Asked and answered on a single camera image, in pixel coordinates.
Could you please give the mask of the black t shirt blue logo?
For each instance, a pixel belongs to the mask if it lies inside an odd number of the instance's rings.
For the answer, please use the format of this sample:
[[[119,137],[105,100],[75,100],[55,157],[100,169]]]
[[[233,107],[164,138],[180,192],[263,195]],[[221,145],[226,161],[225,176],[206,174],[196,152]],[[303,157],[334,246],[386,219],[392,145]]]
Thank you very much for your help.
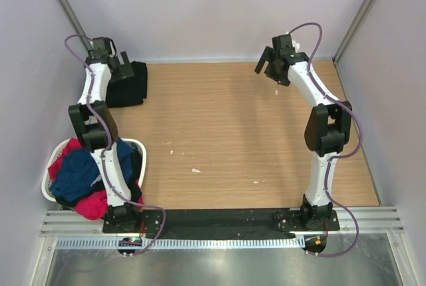
[[[147,98],[148,70],[146,63],[133,61],[131,67],[134,76],[109,82],[105,100],[109,108],[141,105]]]

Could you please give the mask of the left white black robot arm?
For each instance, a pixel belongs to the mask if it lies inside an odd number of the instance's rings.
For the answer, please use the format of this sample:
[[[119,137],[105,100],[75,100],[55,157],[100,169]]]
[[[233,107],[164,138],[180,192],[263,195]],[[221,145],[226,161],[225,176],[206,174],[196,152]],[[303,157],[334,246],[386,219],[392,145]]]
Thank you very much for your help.
[[[118,129],[106,104],[108,84],[112,78],[120,77],[123,65],[112,39],[80,37],[91,47],[85,59],[75,55],[84,66],[86,78],[80,99],[68,109],[69,117],[79,143],[90,152],[105,187],[107,210],[103,231],[132,233],[140,227],[141,216],[120,167]]]

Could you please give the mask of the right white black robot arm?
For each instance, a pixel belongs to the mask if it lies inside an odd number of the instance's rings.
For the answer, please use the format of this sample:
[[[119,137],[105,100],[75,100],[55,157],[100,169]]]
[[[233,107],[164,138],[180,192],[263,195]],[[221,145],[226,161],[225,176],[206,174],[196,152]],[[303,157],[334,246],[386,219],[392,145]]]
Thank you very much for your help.
[[[319,231],[333,219],[331,186],[335,165],[351,131],[351,104],[340,102],[316,74],[309,57],[299,52],[290,34],[272,38],[255,73],[263,72],[283,86],[293,84],[311,107],[304,140],[312,153],[310,181],[298,211],[277,213],[281,231]]]

